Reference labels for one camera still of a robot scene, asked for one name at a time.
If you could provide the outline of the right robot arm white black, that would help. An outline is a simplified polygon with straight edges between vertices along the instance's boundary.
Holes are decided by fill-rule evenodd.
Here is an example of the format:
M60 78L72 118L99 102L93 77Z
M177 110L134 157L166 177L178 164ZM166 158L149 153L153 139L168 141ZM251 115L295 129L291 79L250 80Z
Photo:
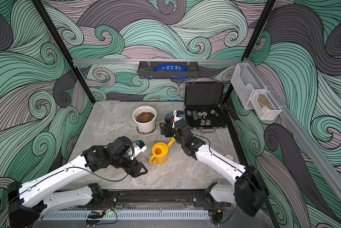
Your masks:
M245 167L213 150L210 141L195 135L185 120L174 124L160 123L161 135L171 137L181 145L183 152L221 174L229 185L215 184L210 195L216 202L236 204L244 213L255 216L269 196L269 190L254 166Z

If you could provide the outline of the blue-grey flower pot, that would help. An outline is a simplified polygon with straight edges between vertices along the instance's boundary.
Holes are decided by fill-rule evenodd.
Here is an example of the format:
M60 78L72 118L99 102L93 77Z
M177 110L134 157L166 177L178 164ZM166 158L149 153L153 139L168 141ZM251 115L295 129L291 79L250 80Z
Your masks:
M165 123L174 125L174 118L176 117L176 111L168 113L165 117Z

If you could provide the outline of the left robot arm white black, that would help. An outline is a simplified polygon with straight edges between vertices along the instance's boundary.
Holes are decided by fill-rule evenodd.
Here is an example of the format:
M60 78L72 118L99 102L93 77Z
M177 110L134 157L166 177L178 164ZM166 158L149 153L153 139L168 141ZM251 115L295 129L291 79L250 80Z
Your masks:
M127 175L137 178L148 170L136 156L147 149L142 140L132 141L122 136L108 145L95 145L71 162L56 170L21 183L8 185L8 217L12 228L25 228L44 215L73 206L101 204L104 196L97 183L71 191L58 191L63 186L100 169L110 166L122 168Z

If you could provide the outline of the yellow plastic watering can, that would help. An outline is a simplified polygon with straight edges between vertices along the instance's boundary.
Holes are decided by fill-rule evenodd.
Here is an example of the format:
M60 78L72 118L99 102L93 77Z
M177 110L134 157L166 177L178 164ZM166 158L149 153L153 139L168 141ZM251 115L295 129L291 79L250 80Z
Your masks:
M152 147L152 156L149 158L151 164L164 165L168 161L168 152L175 142L175 138L171 138L170 142L165 144L158 142Z

